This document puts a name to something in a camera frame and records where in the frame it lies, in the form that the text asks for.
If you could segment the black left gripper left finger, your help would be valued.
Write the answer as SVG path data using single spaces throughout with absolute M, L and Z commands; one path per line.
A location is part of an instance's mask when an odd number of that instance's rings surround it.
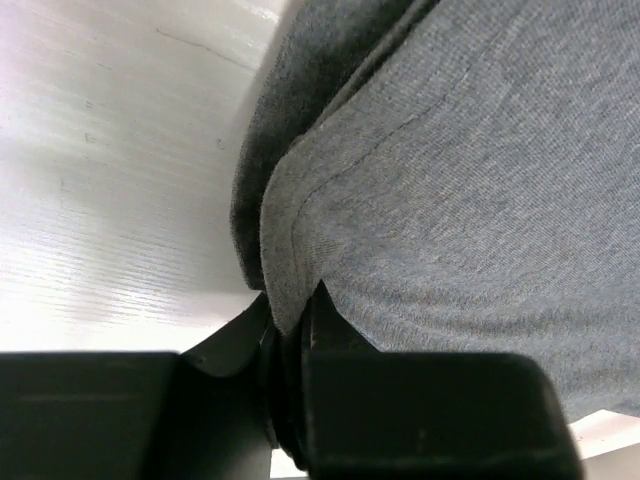
M 175 352 L 5 353 L 5 479 L 266 479 L 264 296 Z

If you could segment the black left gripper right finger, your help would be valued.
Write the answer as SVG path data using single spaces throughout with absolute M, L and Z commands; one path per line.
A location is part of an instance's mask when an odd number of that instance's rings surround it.
M 584 475 L 555 390 L 527 357 L 378 351 L 324 285 L 300 349 L 300 464 L 314 479 Z

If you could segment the grey shorts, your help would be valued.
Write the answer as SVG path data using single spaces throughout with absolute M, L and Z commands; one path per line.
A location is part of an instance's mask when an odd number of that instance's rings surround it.
M 290 336 L 319 283 L 384 350 L 513 351 L 639 412 L 639 5 L 299 1 L 231 230 Z

